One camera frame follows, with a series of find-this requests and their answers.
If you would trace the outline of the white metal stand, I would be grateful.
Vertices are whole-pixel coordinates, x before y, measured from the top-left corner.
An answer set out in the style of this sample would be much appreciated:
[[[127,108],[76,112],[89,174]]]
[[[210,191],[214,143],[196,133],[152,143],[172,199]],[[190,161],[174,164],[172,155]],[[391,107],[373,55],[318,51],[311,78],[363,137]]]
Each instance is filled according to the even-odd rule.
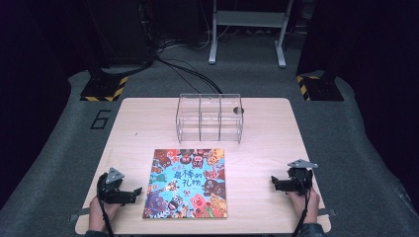
[[[217,0],[212,0],[212,33],[209,51],[209,64],[216,63],[217,54],[217,27],[256,27],[256,28],[275,28],[280,30],[279,38],[275,41],[275,50],[280,68],[286,68],[283,43],[287,31],[293,0],[286,0],[287,8],[281,13],[271,12],[243,12],[243,11],[224,11],[217,9]]]

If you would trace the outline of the black stand with striped base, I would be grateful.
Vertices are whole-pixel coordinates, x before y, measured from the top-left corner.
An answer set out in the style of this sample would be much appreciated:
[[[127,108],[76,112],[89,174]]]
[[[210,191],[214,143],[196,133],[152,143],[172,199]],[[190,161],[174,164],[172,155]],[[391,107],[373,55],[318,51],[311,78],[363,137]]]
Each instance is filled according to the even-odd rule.
[[[333,0],[316,0],[296,77],[307,101],[343,101],[335,79],[339,69],[339,36]]]
[[[97,23],[89,9],[88,0],[81,0],[81,2],[86,11],[82,48],[84,63],[90,75],[81,96],[114,101],[119,96],[121,84],[126,79],[126,74],[106,71],[109,64],[99,37]]]

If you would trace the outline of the person's right hand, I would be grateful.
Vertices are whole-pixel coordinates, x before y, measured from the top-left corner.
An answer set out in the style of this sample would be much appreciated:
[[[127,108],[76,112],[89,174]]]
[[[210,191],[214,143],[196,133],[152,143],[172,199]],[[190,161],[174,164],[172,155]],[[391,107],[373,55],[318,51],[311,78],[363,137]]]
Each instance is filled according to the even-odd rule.
[[[310,193],[307,195],[307,198],[308,198],[307,203],[305,201],[305,197],[300,196],[298,193],[288,193],[288,197],[290,198],[293,204],[293,209],[295,211],[295,214],[298,217],[301,217],[302,212],[305,209],[307,210],[306,217],[303,223],[316,223],[317,222],[320,196],[314,189],[311,189]]]

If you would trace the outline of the dark equipment cabinet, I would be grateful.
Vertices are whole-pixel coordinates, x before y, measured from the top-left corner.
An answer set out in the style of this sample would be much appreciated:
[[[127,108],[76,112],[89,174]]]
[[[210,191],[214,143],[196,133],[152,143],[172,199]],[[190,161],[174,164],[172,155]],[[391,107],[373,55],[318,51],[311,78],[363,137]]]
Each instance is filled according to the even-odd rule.
[[[87,0],[109,65],[145,66],[152,54],[139,17],[139,0]]]

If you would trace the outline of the person's left hand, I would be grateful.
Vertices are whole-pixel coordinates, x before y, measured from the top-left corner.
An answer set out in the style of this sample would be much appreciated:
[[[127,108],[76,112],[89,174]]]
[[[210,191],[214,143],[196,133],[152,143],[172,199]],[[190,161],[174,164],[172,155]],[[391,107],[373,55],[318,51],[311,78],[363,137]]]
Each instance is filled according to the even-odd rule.
[[[112,221],[122,206],[118,203],[104,203],[104,210],[108,215],[109,221]],[[97,197],[90,202],[89,215],[89,231],[104,232],[106,230],[106,222],[104,220],[103,211]]]

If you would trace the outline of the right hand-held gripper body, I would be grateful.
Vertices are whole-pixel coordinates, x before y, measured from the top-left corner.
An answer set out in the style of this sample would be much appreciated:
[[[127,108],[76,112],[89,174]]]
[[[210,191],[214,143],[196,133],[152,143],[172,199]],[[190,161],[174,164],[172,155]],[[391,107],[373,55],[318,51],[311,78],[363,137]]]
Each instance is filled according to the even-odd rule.
[[[289,179],[284,180],[282,185],[287,185],[290,192],[297,192],[303,196],[312,187],[313,169],[317,168],[316,163],[298,159],[289,163]]]

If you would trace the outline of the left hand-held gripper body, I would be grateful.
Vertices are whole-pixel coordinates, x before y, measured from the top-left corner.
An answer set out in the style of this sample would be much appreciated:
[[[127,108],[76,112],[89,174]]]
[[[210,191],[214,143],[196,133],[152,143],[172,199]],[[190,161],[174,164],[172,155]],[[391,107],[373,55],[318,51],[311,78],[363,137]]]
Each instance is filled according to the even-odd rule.
[[[108,173],[100,176],[97,183],[98,200],[105,203],[123,203],[123,197],[131,197],[132,192],[123,192],[120,186],[123,182],[124,174],[111,167]]]

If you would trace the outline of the clear acrylic book rack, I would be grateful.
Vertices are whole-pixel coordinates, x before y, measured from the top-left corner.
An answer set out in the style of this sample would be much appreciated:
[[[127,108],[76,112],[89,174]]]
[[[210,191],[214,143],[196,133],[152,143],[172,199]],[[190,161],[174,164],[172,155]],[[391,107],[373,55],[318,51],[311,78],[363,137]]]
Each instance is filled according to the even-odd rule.
[[[179,142],[241,142],[244,108],[239,94],[181,94],[176,113]]]

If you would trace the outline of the colourful picture book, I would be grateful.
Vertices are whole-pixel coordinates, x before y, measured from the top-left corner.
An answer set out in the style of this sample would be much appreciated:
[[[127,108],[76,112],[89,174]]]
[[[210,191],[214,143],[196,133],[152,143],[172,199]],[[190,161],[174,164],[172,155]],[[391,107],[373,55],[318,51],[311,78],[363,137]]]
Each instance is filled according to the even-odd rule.
[[[224,150],[155,149],[143,218],[226,218]]]

